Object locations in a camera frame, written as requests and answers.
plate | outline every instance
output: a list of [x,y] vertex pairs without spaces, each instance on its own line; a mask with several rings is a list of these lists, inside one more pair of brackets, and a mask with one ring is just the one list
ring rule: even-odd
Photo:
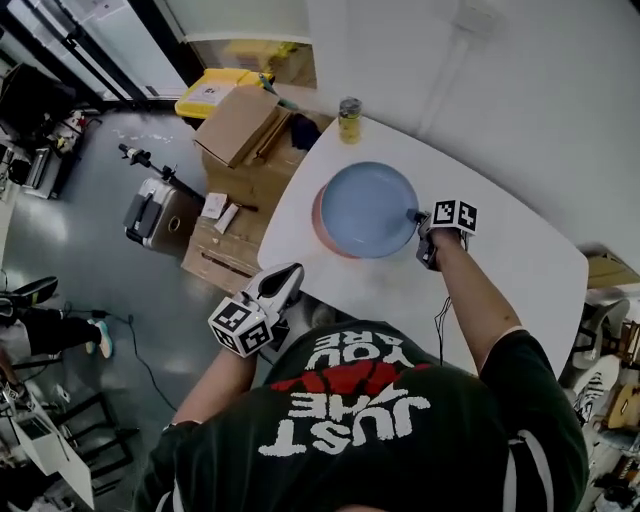
[[359,162],[342,169],[322,194],[321,217],[329,237],[343,252],[358,258],[382,258],[411,239],[418,210],[409,180],[380,162]]

cable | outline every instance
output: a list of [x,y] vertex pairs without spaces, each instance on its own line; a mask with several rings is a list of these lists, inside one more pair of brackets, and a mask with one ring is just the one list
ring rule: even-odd
[[24,383],[24,382],[27,382],[27,381],[29,381],[29,380],[31,380],[31,379],[35,379],[38,375],[41,375],[42,373],[44,373],[44,371],[45,371],[47,368],[49,368],[49,366],[51,366],[51,365],[50,365],[50,364],[48,364],[47,366],[45,366],[44,368],[42,368],[42,370],[40,370],[40,371],[39,371],[39,372],[37,372],[37,373],[34,373],[33,375],[30,375],[29,377],[27,377],[26,379],[24,379],[22,382]]
[[[462,246],[466,252],[469,252],[469,233],[461,232],[460,233],[460,241]],[[440,342],[440,366],[442,366],[443,357],[442,354],[444,352],[444,321],[449,312],[449,308],[451,308],[451,297],[447,297],[442,305],[442,309],[440,313],[433,317],[433,321],[436,324],[436,332],[438,333],[438,340]]]
[[158,384],[156,383],[156,379],[153,376],[153,371],[151,371],[151,367],[147,364],[147,362],[142,359],[142,357],[140,357],[140,355],[138,354],[138,343],[136,341],[136,331],[133,329],[133,315],[129,315],[127,320],[124,320],[123,318],[120,318],[116,315],[112,315],[111,313],[107,313],[109,316],[112,316],[113,318],[115,318],[116,320],[119,320],[122,323],[125,323],[129,326],[129,329],[131,329],[131,336],[133,338],[133,353],[136,356],[136,359],[138,361],[140,361],[140,363],[142,363],[142,365],[147,369],[147,372],[149,372],[149,377],[151,377],[151,384],[153,384],[153,387],[156,389],[156,391],[158,392],[158,394],[160,395],[160,398],[162,398],[164,400],[164,403],[167,404],[167,406],[173,411],[173,412],[177,412],[177,409],[173,406],[173,404],[169,401],[169,399],[165,396],[165,394],[160,390],[160,388],[158,387]]
[[64,309],[63,309],[64,317],[66,318],[70,313],[90,313],[93,318],[98,318],[98,319],[104,319],[110,316],[112,318],[115,318],[119,322],[122,322],[123,324],[128,325],[129,329],[131,330],[131,338],[133,340],[133,353],[135,354],[136,359],[147,369],[147,372],[149,373],[149,377],[151,377],[151,384],[153,384],[153,387],[158,392],[158,395],[160,395],[160,398],[162,398],[164,403],[167,404],[167,406],[172,411],[174,412],[177,411],[177,409],[165,396],[162,390],[158,387],[158,384],[156,383],[156,378],[153,375],[153,371],[151,370],[151,367],[147,364],[147,362],[144,359],[142,359],[142,357],[138,353],[138,342],[136,340],[136,331],[133,328],[133,315],[129,315],[125,320],[124,318],[121,318],[118,315],[114,315],[113,313],[110,313],[109,311],[105,311],[103,309],[73,309],[73,305],[71,304],[71,302],[65,302]]
[[438,340],[440,341],[440,366],[442,366],[444,352],[444,319],[451,307],[451,297],[447,297],[442,305],[440,313],[433,317],[433,321],[436,324],[436,332],[438,333]]

black cable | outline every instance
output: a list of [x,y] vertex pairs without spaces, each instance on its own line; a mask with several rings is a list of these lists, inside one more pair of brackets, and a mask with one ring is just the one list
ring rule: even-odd
[[64,317],[66,318],[70,313],[90,313],[93,318],[97,318],[97,319],[104,319],[110,316],[115,318],[119,322],[122,322],[123,324],[128,325],[129,329],[131,330],[131,337],[133,340],[133,353],[135,354],[136,359],[147,369],[147,372],[149,372],[149,377],[151,377],[151,384],[153,384],[153,387],[158,392],[158,395],[160,395],[160,398],[164,400],[164,403],[167,404],[167,406],[172,411],[174,412],[177,411],[177,409],[165,396],[162,390],[158,387],[158,384],[156,383],[156,378],[153,375],[153,371],[151,370],[151,367],[147,364],[147,362],[144,359],[142,359],[140,354],[138,354],[138,342],[136,340],[136,331],[133,328],[133,315],[129,315],[125,320],[124,318],[121,318],[118,315],[114,315],[113,313],[110,313],[109,311],[105,311],[103,309],[73,309],[73,305],[70,302],[65,302],[64,309],[63,309]]
[[51,366],[50,364],[48,364],[47,366],[45,366],[42,370],[40,370],[38,373],[34,373],[33,375],[30,375],[29,377],[27,377],[26,379],[24,379],[22,382],[27,382],[31,379],[35,379],[38,375],[41,375],[47,368],[49,368],[49,366]]
[[442,305],[442,309],[440,313],[438,313],[433,320],[436,324],[436,332],[438,333],[438,340],[440,342],[440,366],[443,363],[443,352],[444,352],[444,319],[449,312],[449,308],[451,307],[451,297],[447,297]]
[[138,354],[138,343],[136,341],[136,331],[133,329],[133,315],[129,315],[127,320],[124,320],[123,318],[120,318],[116,315],[112,315],[111,313],[107,313],[109,316],[112,316],[113,318],[115,318],[116,320],[119,320],[122,323],[125,323],[129,326],[129,329],[131,329],[131,336],[133,338],[133,353],[136,356],[136,359],[138,361],[140,361],[140,363],[142,363],[142,365],[147,369],[147,372],[149,372],[149,377],[151,377],[151,384],[153,384],[153,387],[156,389],[156,391],[158,392],[158,394],[160,395],[160,398],[162,398],[164,400],[164,403],[167,404],[167,406],[173,411],[173,412],[177,412],[177,409],[173,406],[173,404],[169,401],[169,399],[165,396],[165,394],[160,390],[160,388],[158,387],[158,384],[156,383],[156,379],[153,376],[153,371],[151,371],[151,367],[147,364],[147,362],[142,359],[142,357],[140,357],[140,355]]

red graphic on shirt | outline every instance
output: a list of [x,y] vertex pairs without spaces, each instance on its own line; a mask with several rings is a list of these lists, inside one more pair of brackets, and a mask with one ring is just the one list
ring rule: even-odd
[[[425,370],[430,366],[430,364],[421,363],[412,370],[405,371]],[[350,395],[355,392],[361,382],[366,382],[365,393],[369,396],[376,396],[389,384],[398,380],[402,373],[397,372],[394,365],[389,363],[371,360],[358,361],[355,364],[326,368],[322,372],[304,372],[298,378],[272,384],[271,389],[274,391],[289,391],[293,386],[300,383],[308,393]]]

white table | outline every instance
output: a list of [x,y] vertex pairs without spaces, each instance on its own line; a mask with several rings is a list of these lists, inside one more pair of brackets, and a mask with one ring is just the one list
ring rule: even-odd
[[[586,258],[547,222],[463,164],[370,119],[362,140],[345,145],[337,121],[300,164],[285,191],[258,253],[268,268],[296,261],[305,269],[302,290],[356,318],[384,320],[438,355],[433,318],[447,297],[442,276],[416,259],[417,235],[398,253],[376,260],[350,260],[326,249],[311,225],[318,190],[339,170],[378,161],[404,174],[420,208],[462,199],[478,207],[478,235],[469,253],[506,296],[541,343],[556,375],[569,356],[582,314]],[[453,309],[445,322],[444,359],[476,373]]]
[[93,488],[91,486],[91,470],[67,443],[58,431],[51,418],[37,400],[31,396],[35,404],[33,413],[24,415],[22,419],[37,416],[47,426],[50,433],[31,439],[20,427],[20,423],[10,419],[22,449],[38,468],[45,474],[60,473],[60,476],[82,498],[91,509],[95,509]]

